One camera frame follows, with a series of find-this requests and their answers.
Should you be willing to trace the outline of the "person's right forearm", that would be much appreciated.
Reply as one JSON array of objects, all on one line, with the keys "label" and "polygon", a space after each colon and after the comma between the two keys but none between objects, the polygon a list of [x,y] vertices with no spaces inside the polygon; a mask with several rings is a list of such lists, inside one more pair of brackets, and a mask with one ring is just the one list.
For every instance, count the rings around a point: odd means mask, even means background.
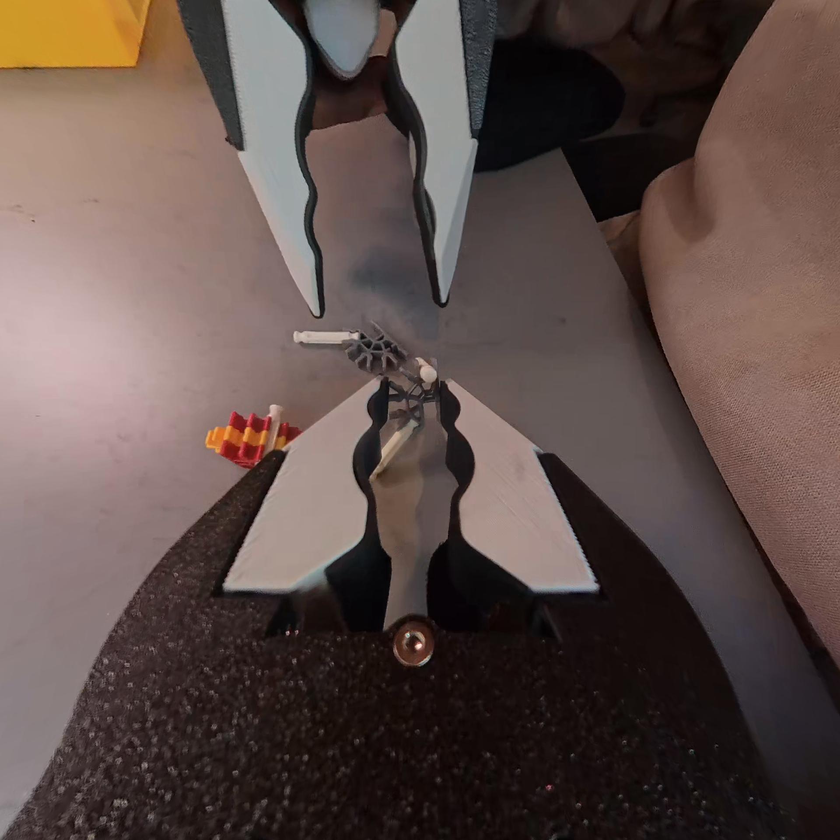
[{"label": "person's right forearm", "polygon": [[499,1],[497,39],[532,35],[603,56],[700,56],[729,67],[772,1]]}]

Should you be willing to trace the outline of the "red toy connector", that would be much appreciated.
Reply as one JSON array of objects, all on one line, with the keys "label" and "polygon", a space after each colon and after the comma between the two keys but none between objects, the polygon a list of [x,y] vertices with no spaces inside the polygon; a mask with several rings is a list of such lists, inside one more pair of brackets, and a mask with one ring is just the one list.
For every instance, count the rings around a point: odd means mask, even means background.
[{"label": "red toy connector", "polygon": [[[220,432],[222,435],[208,434],[205,440],[205,447],[212,449],[218,455],[230,460],[237,466],[252,469],[265,457],[264,445],[250,445],[248,441],[242,444],[231,441],[229,437],[231,437],[233,430],[229,427],[225,429],[218,427],[213,432]],[[280,451],[287,445],[288,443],[285,440],[277,440],[274,451]]]},{"label": "red toy connector", "polygon": [[288,422],[275,422],[271,416],[262,417],[253,413],[248,416],[231,413],[227,426],[233,430],[229,439],[239,444],[248,441],[250,445],[267,446],[270,436],[276,441],[285,440],[288,443],[302,434],[301,429]]}]

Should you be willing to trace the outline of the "yellow toy connector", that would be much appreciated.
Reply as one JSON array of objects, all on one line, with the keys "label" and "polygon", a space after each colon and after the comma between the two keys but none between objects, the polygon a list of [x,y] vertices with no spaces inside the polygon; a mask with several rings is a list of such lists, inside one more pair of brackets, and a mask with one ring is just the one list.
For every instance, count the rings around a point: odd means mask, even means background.
[{"label": "yellow toy connector", "polygon": [[208,431],[205,447],[238,464],[252,465],[268,453],[280,451],[301,435],[298,427],[280,422],[271,416],[232,413],[225,427]]}]

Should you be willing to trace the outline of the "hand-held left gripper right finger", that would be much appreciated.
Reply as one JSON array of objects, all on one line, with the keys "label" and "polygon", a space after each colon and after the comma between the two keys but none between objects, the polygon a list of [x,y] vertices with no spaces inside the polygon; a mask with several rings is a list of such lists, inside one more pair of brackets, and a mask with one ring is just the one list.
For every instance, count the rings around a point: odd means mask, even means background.
[{"label": "hand-held left gripper right finger", "polygon": [[440,384],[437,406],[456,488],[427,570],[432,621],[449,632],[530,632],[546,599],[598,596],[546,454],[452,380]]}]

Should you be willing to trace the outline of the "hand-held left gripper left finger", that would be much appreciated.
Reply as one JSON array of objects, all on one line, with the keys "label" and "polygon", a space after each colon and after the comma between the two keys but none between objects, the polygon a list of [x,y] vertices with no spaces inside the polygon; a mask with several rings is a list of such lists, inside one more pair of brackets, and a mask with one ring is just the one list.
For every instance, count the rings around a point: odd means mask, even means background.
[{"label": "hand-held left gripper left finger", "polygon": [[390,382],[378,377],[279,454],[278,471],[222,581],[224,595],[285,600],[284,628],[320,583],[350,632],[380,632],[392,581],[382,547],[373,470],[382,454]]}]

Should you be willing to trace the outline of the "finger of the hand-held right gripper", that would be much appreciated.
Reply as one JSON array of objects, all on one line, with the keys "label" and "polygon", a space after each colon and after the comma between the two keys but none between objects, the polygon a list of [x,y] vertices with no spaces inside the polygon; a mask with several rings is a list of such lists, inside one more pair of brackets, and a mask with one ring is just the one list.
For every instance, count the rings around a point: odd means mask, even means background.
[{"label": "finger of the hand-held right gripper", "polygon": [[270,232],[311,315],[324,315],[318,195],[306,156],[312,51],[294,18],[268,1],[223,1],[244,148],[238,154]]},{"label": "finger of the hand-held right gripper", "polygon": [[434,302],[448,304],[476,159],[460,4],[418,1],[392,43],[389,104],[406,127],[413,206]]}]

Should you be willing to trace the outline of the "yellow plastic bin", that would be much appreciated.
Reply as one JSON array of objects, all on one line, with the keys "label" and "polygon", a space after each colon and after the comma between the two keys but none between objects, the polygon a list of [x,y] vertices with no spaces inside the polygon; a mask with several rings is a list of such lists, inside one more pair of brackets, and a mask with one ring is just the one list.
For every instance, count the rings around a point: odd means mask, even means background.
[{"label": "yellow plastic bin", "polygon": [[2,1],[1,68],[136,66],[149,1]]}]

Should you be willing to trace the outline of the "person's beige sweater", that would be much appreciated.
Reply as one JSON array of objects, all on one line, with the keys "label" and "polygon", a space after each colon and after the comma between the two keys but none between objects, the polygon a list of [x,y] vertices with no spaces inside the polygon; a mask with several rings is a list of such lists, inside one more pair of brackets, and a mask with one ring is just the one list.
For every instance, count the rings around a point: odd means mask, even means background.
[{"label": "person's beige sweater", "polygon": [[597,55],[705,122],[602,230],[731,494],[838,666],[838,2],[634,2]]}]

